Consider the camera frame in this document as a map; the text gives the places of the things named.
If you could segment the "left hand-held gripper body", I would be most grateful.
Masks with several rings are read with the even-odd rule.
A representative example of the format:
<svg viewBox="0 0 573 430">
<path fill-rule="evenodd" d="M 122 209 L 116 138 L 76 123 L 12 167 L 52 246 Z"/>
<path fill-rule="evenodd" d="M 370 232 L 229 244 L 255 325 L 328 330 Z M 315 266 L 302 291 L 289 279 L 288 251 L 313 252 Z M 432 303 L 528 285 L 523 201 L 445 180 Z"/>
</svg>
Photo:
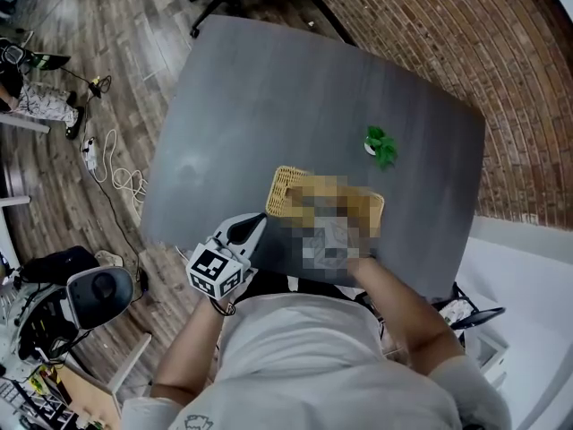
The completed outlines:
<svg viewBox="0 0 573 430">
<path fill-rule="evenodd" d="M 212 299 L 223 299 L 258 270 L 250 258 L 267 226 L 265 213 L 225 219 L 205 243 L 195 247 L 185 271 L 191 286 Z"/>
</svg>

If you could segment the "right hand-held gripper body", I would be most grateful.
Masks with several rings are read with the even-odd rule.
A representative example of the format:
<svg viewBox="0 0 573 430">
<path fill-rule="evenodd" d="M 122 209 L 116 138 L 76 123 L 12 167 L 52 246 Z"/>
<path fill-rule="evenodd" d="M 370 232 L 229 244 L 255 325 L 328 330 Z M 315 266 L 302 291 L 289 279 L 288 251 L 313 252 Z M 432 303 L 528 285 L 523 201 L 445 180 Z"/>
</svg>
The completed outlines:
<svg viewBox="0 0 573 430">
<path fill-rule="evenodd" d="M 350 280 L 348 262 L 361 253 L 359 228 L 348 217 L 317 217 L 302 230 L 302 267 L 314 280 L 343 283 Z"/>
</svg>

